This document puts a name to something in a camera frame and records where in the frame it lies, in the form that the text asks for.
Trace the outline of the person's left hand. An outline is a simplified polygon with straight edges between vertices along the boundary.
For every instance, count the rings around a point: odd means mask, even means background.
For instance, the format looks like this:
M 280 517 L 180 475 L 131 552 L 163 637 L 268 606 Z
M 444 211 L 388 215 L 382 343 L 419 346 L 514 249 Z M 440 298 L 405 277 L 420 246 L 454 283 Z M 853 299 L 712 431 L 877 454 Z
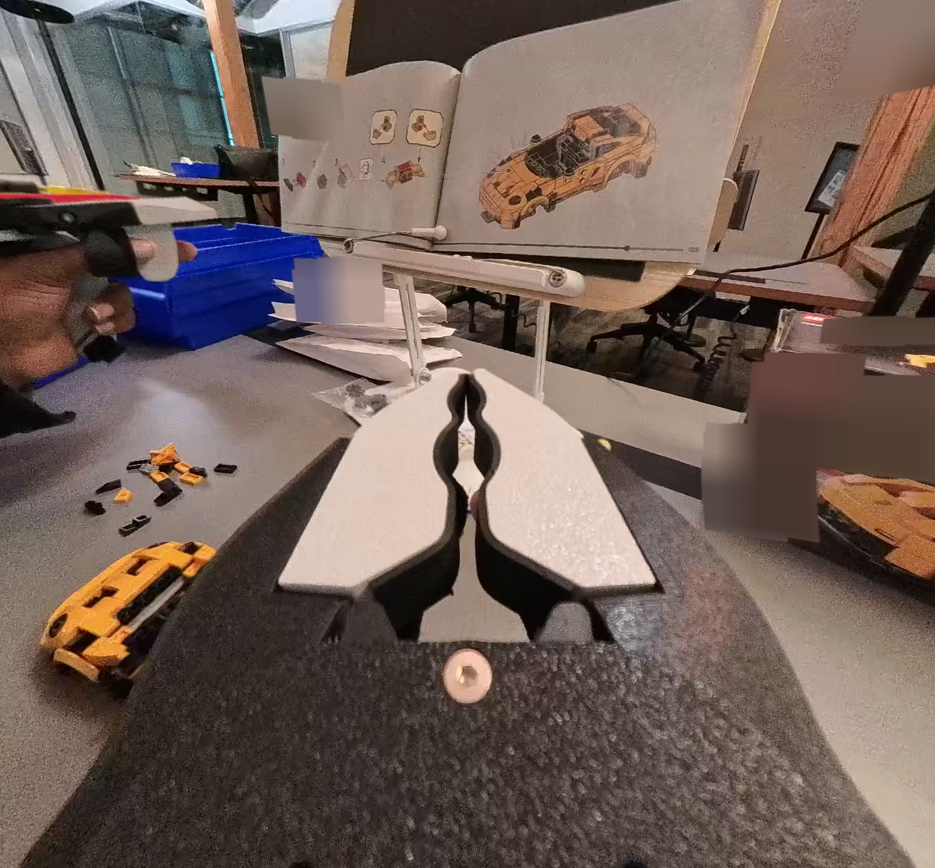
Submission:
M 156 243 L 130 239 L 136 261 L 149 263 Z M 76 349 L 67 329 L 73 284 L 89 274 L 79 246 L 2 257 L 2 397 L 25 401 L 38 380 L 69 368 Z M 135 324 L 133 298 L 122 283 L 110 283 L 85 304 L 84 326 L 92 333 L 122 335 Z

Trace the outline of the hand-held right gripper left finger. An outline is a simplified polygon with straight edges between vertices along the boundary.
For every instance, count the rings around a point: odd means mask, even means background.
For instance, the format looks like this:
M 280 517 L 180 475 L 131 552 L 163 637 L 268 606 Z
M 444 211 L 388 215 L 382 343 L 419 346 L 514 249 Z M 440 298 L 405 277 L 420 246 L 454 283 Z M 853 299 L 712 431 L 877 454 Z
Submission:
M 444 370 L 368 420 L 349 441 L 278 578 L 278 587 L 355 603 L 371 596 L 396 634 L 460 569 L 467 498 L 453 479 L 468 374 Z

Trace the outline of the orange lego car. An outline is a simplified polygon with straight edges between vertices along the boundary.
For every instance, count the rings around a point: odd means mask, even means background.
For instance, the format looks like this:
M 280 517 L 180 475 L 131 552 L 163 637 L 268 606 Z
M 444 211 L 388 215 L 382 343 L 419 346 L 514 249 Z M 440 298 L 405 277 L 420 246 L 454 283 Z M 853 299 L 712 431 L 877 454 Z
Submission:
M 216 557 L 200 542 L 165 542 L 116 560 L 51 614 L 40 650 L 60 670 L 128 690 L 182 595 Z

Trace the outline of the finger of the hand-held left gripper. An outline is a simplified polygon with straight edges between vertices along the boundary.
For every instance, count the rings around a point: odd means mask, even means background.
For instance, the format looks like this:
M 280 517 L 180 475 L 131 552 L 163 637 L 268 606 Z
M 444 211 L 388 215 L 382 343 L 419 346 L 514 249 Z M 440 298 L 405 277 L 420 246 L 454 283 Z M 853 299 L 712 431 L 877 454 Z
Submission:
M 213 224 L 216 210 L 186 196 L 142 196 L 125 200 L 132 208 L 137 226 L 179 226 L 192 223 Z

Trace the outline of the lego instruction booklet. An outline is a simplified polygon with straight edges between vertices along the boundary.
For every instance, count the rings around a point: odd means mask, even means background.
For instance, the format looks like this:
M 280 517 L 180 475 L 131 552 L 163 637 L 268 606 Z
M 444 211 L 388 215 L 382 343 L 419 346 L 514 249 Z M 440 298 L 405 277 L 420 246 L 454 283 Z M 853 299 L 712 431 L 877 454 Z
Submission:
M 678 0 L 513 38 L 456 69 L 287 80 L 287 231 L 452 254 L 697 265 L 768 0 Z

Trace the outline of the white wooden book stand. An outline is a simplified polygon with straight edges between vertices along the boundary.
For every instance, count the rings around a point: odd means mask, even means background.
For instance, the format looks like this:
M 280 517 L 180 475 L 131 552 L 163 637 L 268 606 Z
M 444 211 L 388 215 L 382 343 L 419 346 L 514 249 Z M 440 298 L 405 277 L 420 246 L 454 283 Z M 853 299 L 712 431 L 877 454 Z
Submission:
M 745 114 L 754 81 L 762 63 L 781 0 L 766 0 L 758 25 L 752 61 L 747 67 L 741 113 Z M 565 304 L 601 312 L 619 312 L 645 307 L 666 295 L 684 280 L 695 281 L 695 266 L 685 263 L 650 261 L 638 281 L 623 277 L 620 262 L 600 261 L 595 273 L 571 269 L 570 259 L 548 262 L 541 258 L 492 257 L 462 252 L 448 254 L 431 247 L 417 248 L 426 238 L 409 236 L 324 238 L 331 255 L 357 256 L 379 262 L 394 276 L 401 296 L 404 326 L 411 359 L 411 379 L 419 386 L 430 380 L 424 361 L 422 337 L 416 331 L 414 278 L 425 278 L 478 290 L 500 292 L 508 297 L 537 300 L 535 336 L 535 376 L 532 393 L 544 398 L 544 374 L 548 345 L 548 324 L 554 304 Z

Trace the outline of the wooden pillar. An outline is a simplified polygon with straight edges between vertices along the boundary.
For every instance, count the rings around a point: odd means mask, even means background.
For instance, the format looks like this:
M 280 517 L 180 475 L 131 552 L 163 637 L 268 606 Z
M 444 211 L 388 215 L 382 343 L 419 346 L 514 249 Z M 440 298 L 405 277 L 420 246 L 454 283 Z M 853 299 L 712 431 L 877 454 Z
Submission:
M 201 1 L 232 142 L 236 146 L 258 149 L 262 139 L 232 0 Z

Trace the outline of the pile of orange black lego pieces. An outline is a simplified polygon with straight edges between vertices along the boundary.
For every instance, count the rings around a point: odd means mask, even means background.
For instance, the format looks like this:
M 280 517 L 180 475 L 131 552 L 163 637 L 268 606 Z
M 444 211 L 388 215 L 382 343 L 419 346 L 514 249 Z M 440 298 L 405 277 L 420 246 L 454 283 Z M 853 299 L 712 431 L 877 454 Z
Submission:
M 151 490 L 151 504 L 163 509 L 180 500 L 192 488 L 206 486 L 209 472 L 205 467 L 193 465 L 179 454 L 176 444 L 169 443 L 151 450 L 146 456 L 130 460 L 123 473 L 100 484 L 93 491 L 95 508 L 105 500 L 118 505 L 129 505 L 137 497 L 134 488 L 144 483 Z

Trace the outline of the black lego box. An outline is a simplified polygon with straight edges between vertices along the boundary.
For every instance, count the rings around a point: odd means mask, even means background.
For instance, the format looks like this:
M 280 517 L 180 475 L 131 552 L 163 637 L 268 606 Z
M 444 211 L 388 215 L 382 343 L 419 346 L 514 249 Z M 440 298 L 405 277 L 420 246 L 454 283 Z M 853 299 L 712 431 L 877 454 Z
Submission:
M 787 355 L 856 356 L 866 380 L 904 388 L 933 383 L 933 319 L 838 316 L 781 310 L 769 349 Z M 843 565 L 933 592 L 933 480 L 927 465 L 909 477 L 820 469 L 816 476 L 815 544 L 801 543 Z

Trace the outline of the black office chair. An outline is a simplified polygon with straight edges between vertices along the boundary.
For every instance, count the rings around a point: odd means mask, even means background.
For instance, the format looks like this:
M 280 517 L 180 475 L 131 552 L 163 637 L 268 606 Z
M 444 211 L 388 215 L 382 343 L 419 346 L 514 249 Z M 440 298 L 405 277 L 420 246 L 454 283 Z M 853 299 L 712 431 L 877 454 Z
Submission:
M 515 351 L 519 345 L 521 300 L 515 295 L 456 285 L 439 297 L 447 321 L 467 340 Z
M 644 322 L 622 324 L 609 332 L 591 336 L 585 351 L 589 355 L 595 354 L 598 343 L 602 340 L 624 340 L 639 336 L 641 343 L 637 360 L 629 371 L 612 374 L 614 379 L 637 383 L 649 372 L 652 365 L 651 350 L 668 345 L 676 352 L 695 361 L 693 370 L 698 376 L 698 382 L 701 383 L 708 378 L 715 377 L 729 357 L 732 343 L 737 336 L 736 324 L 743 315 L 749 312 L 749 309 L 750 301 L 698 297 L 689 298 L 685 302 L 683 298 L 670 295 L 643 309 L 647 316 Z M 728 334 L 719 337 L 715 347 L 706 357 L 695 349 L 689 338 L 700 316 L 729 324 Z

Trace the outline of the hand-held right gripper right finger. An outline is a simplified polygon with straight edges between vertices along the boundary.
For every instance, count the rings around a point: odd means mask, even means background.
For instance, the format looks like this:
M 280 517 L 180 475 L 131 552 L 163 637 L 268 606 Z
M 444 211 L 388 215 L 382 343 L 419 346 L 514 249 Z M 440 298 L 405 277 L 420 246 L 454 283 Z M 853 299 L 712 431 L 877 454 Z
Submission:
M 467 381 L 475 558 L 485 592 L 532 641 L 608 641 L 598 602 L 656 576 L 578 430 L 490 371 Z

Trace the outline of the black floor lamp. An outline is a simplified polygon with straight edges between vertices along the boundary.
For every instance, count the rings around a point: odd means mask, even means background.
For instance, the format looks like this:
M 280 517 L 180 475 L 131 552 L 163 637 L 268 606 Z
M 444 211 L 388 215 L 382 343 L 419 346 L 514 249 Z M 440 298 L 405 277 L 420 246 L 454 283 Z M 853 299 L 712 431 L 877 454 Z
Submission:
M 41 177 L 53 185 L 103 189 L 75 91 L 55 44 L 56 28 L 75 21 L 40 0 L 2 0 L 2 120 L 17 124 Z

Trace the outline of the small black screen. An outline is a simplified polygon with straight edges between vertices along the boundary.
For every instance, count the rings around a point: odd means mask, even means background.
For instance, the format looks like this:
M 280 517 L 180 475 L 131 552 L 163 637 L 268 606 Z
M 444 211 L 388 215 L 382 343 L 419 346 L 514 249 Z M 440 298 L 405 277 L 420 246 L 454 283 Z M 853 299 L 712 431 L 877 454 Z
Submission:
M 829 215 L 835 211 L 858 152 L 859 145 L 853 142 L 835 143 L 804 207 L 805 212 Z

